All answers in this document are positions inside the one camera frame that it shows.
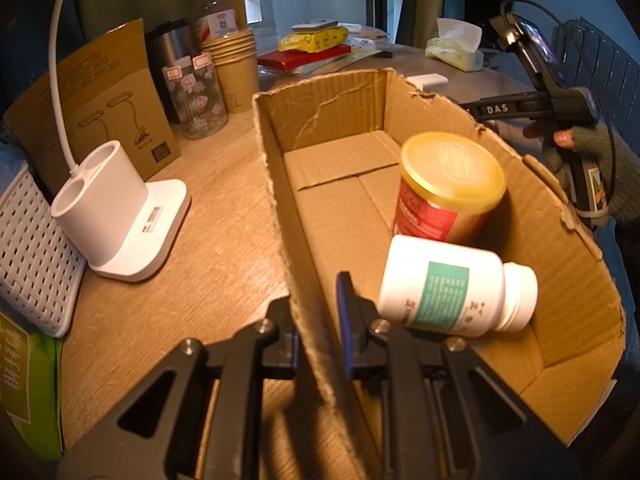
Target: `tissue box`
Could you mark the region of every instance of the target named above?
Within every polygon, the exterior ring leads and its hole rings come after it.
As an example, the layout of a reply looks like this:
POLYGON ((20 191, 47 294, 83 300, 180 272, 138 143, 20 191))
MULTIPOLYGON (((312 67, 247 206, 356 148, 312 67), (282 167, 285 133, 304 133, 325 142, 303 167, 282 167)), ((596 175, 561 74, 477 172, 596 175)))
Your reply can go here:
POLYGON ((433 38, 427 42, 424 51, 427 57, 434 57, 464 72, 482 70, 484 54, 479 50, 467 52, 460 48, 455 41, 447 38, 433 38))

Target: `gloved hand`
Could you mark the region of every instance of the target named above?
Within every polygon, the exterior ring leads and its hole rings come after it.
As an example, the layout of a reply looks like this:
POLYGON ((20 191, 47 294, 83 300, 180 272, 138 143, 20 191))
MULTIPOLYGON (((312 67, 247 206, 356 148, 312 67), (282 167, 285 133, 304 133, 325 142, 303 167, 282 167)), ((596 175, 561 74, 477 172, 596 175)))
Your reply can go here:
MULTIPOLYGON (((525 137, 539 137, 547 135, 550 123, 538 121, 525 127, 525 137)), ((627 224, 640 219, 640 158, 631 151, 622 137, 614 130, 616 143, 616 185, 613 197, 609 202, 609 212, 621 224, 627 224)), ((574 126, 569 130, 560 130, 553 137, 546 136, 542 153, 552 173, 558 178, 562 188, 569 192, 568 169, 556 145, 573 150, 581 155, 591 155, 600 167, 605 188, 610 189, 611 178, 611 147, 609 133, 605 123, 596 126, 574 126)))

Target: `pink label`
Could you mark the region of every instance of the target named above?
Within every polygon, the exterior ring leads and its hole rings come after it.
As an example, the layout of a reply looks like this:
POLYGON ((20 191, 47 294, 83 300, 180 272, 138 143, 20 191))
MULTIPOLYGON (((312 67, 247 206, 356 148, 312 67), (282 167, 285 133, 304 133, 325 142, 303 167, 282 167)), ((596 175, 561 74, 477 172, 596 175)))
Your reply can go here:
POLYGON ((236 23, 236 12, 233 9, 204 16, 196 23, 196 33, 200 43, 215 40, 236 30, 238 30, 238 24, 236 23))
POLYGON ((394 234, 428 238, 443 242, 458 215, 421 198, 404 179, 400 180, 394 234))
POLYGON ((210 64, 211 64, 211 56, 207 52, 193 58, 193 68, 195 70, 204 68, 206 66, 209 66, 210 64))
POLYGON ((180 79, 182 77, 182 69, 179 66, 170 66, 164 69, 164 78, 168 81, 172 79, 180 79))

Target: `paper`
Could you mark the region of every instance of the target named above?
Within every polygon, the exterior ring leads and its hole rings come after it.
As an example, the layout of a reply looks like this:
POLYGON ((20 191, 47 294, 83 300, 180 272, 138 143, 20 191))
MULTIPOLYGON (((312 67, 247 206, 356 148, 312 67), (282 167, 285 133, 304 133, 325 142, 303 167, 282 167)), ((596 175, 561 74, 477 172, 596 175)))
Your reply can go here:
POLYGON ((451 18, 438 18, 438 35, 455 41, 467 52, 475 52, 480 46, 482 29, 477 25, 451 18))

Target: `plastic water bottle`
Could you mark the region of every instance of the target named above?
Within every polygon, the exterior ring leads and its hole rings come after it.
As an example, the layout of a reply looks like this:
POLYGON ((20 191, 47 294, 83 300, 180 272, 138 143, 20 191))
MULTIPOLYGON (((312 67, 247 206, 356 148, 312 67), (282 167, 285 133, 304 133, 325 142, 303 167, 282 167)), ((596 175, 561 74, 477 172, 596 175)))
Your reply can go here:
POLYGON ((196 0, 191 18, 200 44, 238 30, 231 0, 196 0))

